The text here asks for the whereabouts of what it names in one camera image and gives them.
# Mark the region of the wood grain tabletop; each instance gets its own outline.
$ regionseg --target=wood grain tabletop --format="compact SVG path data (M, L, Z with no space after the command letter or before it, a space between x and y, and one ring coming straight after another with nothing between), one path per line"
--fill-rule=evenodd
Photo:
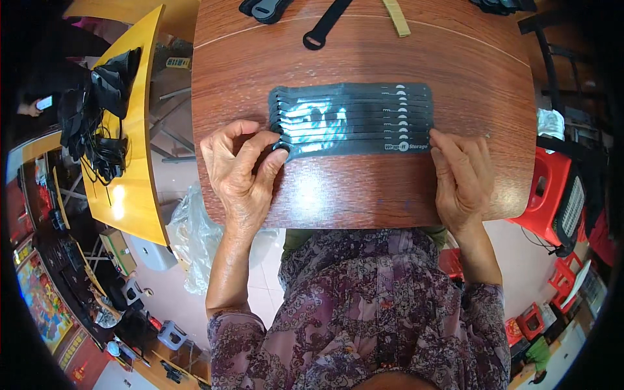
M238 1L203 0L193 54L193 136L204 202L223 223L199 143L236 119L268 121L277 85L424 82L435 127L487 137L495 188L486 220L520 215L535 160L532 75L510 17L484 14L467 0L400 1L411 35L399 38L381 0L357 0L327 36L307 50L329 0L295 0L277 24L238 12ZM276 179L265 226L382 228L435 225L436 175L429 153L301 158Z

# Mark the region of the green shirt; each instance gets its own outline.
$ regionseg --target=green shirt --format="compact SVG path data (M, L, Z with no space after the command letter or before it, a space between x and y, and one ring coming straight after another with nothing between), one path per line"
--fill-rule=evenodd
M529 363L535 363L535 370L541 371L546 369L546 364L550 360L550 349L543 336L531 345L531 348L527 351L527 361Z

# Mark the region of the smartphone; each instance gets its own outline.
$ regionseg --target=smartphone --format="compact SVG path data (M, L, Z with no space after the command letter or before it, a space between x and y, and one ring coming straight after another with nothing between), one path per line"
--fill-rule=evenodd
M41 99L37 103L37 109L45 110L46 108L50 107L51 105L52 105L52 95L46 97L45 99Z

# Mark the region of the grey plastic stool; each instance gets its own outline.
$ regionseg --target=grey plastic stool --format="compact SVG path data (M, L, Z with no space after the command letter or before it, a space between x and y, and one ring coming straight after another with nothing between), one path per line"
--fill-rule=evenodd
M188 336L173 321L167 320L162 323L162 328L158 332L158 339L167 348L177 351L188 339Z
M124 294L128 306L132 305L143 296L143 290L141 290L135 278L129 279L122 287L121 292Z

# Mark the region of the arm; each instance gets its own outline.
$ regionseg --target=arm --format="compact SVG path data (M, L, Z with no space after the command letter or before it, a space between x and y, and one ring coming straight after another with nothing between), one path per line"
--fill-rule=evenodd
M110 313L113 315L113 317L115 317L115 319L116 319L116 320L119 320L119 319L122 317L122 314L121 314L121 313L119 313L119 312L117 311L117 309L115 309L115 308L114 308L114 307L112 307L112 306L109 306L109 305L105 304L105 303L102 301L102 295L101 295L99 292L98 292L98 293L94 293L94 294L93 294L93 297L95 298L95 300L97 301L97 303L98 303L101 307L103 307L103 308L105 308L106 310L110 311Z
M432 129L431 145L437 175L437 211L459 244L466 282L502 285L494 249L482 223L494 188L485 139Z
M273 198L273 181L288 152L275 150L251 170L262 151L277 142L279 134L260 131L260 125L238 120L202 140L200 147L210 185L225 209L225 231L210 270L206 315L221 310L249 310L247 281L249 252L254 236L264 223ZM233 154L233 140L257 133Z

